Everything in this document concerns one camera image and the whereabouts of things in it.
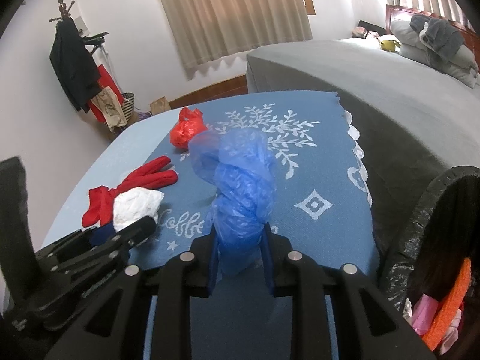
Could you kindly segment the wooden coat rack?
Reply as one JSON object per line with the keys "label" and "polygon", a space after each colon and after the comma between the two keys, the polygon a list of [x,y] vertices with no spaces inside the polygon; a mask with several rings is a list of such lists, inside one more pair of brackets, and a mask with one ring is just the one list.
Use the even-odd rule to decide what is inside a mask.
{"label": "wooden coat rack", "polygon": [[[88,31],[86,29],[83,29],[82,27],[80,27],[80,24],[72,18],[71,10],[72,10],[74,4],[75,4],[74,1],[66,2],[65,0],[58,0],[59,16],[49,19],[49,22],[55,24],[55,33],[56,33],[56,24],[57,24],[58,21],[65,20],[67,18],[71,18],[74,21],[75,26],[77,28],[77,31],[78,31],[79,35],[81,36],[81,38],[92,36],[88,33]],[[120,91],[120,87],[116,83],[116,80],[115,80],[114,75],[113,75],[113,69],[110,66],[110,61],[109,61],[109,58],[108,58],[108,55],[107,55],[107,51],[105,49],[105,42],[101,46],[85,46],[85,48],[89,51],[90,55],[92,56],[92,58],[94,59],[96,65],[97,65],[97,67],[98,67],[98,65],[102,64],[107,69],[107,71],[110,73],[112,79],[114,80],[116,86],[118,87],[118,89]],[[89,108],[89,112],[86,113],[86,114],[89,114],[89,113],[92,114],[94,116],[94,118],[96,119],[94,113],[90,110],[90,108]],[[114,140],[118,135],[120,135],[120,133],[122,133],[128,127],[128,125],[131,124],[132,120],[133,120],[133,114],[132,114],[130,119],[127,119],[128,124],[126,126],[116,127],[113,131],[111,131],[104,123],[101,123],[98,120],[97,120],[97,122],[99,122],[101,125],[103,125],[106,128],[106,135],[108,136],[108,138],[110,140]]]}

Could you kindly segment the striped basket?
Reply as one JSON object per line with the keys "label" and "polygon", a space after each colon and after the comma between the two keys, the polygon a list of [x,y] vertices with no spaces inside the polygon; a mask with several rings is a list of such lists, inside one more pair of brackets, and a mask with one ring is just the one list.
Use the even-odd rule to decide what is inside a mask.
{"label": "striped basket", "polygon": [[126,119],[130,119],[135,109],[135,95],[131,92],[122,93],[122,111]]}

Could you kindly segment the white paper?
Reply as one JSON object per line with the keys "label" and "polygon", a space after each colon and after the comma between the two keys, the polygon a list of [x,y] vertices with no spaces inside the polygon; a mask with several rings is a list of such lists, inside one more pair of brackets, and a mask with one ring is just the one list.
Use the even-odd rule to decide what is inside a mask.
{"label": "white paper", "polygon": [[117,233],[145,216],[159,220],[159,209],[164,193],[154,189],[135,187],[119,194],[113,203],[113,227]]}

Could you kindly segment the black trash bin with bag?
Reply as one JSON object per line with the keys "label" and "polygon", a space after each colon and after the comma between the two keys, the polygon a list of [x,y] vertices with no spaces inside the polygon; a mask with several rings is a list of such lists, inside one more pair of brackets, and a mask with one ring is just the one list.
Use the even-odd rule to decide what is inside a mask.
{"label": "black trash bin with bag", "polygon": [[471,279],[459,338],[438,359],[479,358],[479,169],[455,166],[434,179],[385,257],[379,287],[402,311],[423,294],[442,301],[453,289],[463,261],[471,261]]}

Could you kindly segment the pink cloth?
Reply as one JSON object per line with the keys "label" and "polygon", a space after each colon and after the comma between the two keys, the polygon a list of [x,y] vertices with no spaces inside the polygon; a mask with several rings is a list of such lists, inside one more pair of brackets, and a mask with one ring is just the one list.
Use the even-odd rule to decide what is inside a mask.
{"label": "pink cloth", "polygon": [[[406,299],[403,306],[403,311],[402,311],[403,318],[409,323],[410,326],[411,326],[411,319],[413,315],[414,306],[415,305],[413,305],[413,303],[411,303],[411,301],[408,298]],[[450,348],[455,344],[455,342],[459,338],[459,330],[460,330],[460,325],[462,320],[462,308],[463,306],[460,306],[458,311],[456,311],[456,316],[452,320],[451,325],[449,326],[448,330],[443,336],[440,344],[436,348],[439,355],[444,355],[445,353],[447,353],[448,350],[450,350]],[[439,308],[437,310],[437,313],[440,311],[440,309],[441,309],[441,304],[439,303]]]}

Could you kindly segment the left beige curtain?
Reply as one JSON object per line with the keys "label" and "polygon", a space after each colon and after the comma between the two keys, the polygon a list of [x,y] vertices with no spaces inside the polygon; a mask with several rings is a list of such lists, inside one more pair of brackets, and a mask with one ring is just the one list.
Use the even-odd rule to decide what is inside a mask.
{"label": "left beige curtain", "polygon": [[160,1],[187,74],[258,47],[312,39],[303,0]]}

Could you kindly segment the bed with grey sheet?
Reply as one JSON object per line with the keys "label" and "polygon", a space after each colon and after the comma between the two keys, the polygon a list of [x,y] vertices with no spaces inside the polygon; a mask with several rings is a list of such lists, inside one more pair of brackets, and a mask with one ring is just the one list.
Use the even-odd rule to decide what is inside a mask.
{"label": "bed with grey sheet", "polygon": [[423,189],[450,167],[479,165],[479,88],[366,41],[305,41],[247,55],[251,92],[333,91],[360,131],[373,184]]}

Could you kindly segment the blue patterned table cloth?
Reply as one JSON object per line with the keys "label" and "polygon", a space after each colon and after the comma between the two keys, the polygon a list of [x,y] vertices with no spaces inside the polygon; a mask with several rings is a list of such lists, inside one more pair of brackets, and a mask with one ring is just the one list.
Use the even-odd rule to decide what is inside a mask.
{"label": "blue patterned table cloth", "polygon": [[178,175],[164,189],[158,228],[131,259],[158,267],[210,230],[220,233],[213,295],[191,302],[195,359],[288,359],[291,301],[272,297],[260,257],[260,227],[320,265],[353,263],[374,276],[371,197],[352,119],[337,94],[286,91],[205,102],[208,130],[192,151],[168,137],[176,112],[123,132],[101,154],[57,214],[46,243],[80,228],[88,192],[168,156]]}

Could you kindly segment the black hanging coat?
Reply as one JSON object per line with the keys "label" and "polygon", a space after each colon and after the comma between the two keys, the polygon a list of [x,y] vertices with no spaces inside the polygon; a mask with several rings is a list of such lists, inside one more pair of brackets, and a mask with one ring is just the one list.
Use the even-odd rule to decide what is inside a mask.
{"label": "black hanging coat", "polygon": [[49,60],[75,110],[88,113],[89,100],[101,92],[101,75],[71,18],[57,22]]}

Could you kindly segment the red plastic bag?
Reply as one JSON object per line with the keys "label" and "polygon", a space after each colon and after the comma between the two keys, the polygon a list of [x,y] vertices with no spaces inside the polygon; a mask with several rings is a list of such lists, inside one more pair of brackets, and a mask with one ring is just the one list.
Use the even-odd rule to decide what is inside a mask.
{"label": "red plastic bag", "polygon": [[203,114],[198,108],[191,110],[184,107],[180,110],[178,122],[169,134],[170,142],[176,148],[187,150],[191,139],[207,129]]}

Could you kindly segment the black clothes hanger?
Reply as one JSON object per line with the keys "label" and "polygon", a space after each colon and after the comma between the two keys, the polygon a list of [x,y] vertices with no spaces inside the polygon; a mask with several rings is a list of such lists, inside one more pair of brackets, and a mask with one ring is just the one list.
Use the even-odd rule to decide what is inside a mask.
{"label": "black clothes hanger", "polygon": [[105,42],[108,32],[98,33],[90,37],[83,37],[82,40],[86,46],[100,47]]}

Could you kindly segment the dark grey blanket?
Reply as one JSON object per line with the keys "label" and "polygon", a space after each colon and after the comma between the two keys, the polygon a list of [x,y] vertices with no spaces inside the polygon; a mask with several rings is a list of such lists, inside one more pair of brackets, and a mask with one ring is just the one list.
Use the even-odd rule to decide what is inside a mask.
{"label": "dark grey blanket", "polygon": [[436,69],[449,63],[465,44],[465,38],[445,19],[416,14],[410,20],[410,27],[427,48],[430,65]]}

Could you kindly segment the orange foam net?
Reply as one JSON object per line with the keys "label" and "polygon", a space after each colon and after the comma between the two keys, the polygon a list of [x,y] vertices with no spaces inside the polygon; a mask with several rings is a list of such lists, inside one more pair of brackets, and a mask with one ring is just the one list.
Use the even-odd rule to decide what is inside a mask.
{"label": "orange foam net", "polygon": [[471,265],[471,260],[465,258],[450,293],[444,298],[442,307],[434,317],[430,329],[422,337],[431,351],[440,344],[467,294],[471,281]]}

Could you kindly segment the grey folded duvet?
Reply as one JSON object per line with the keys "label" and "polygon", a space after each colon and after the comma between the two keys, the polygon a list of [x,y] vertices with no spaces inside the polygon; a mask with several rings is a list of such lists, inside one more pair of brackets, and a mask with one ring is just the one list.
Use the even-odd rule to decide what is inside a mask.
{"label": "grey folded duvet", "polygon": [[448,74],[472,89],[477,86],[479,66],[473,51],[462,45],[454,55],[443,58],[427,43],[427,27],[425,24],[425,28],[417,33],[407,21],[396,20],[391,23],[391,32],[400,41],[400,55]]}

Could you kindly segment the blue plastic bag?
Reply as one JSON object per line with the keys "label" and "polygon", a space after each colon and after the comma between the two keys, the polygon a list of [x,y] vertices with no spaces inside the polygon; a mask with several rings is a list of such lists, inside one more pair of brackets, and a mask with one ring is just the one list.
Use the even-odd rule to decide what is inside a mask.
{"label": "blue plastic bag", "polygon": [[193,172],[215,186],[208,215],[218,237],[220,269],[235,276],[260,253],[277,191],[275,158],[256,128],[199,133],[189,142]]}

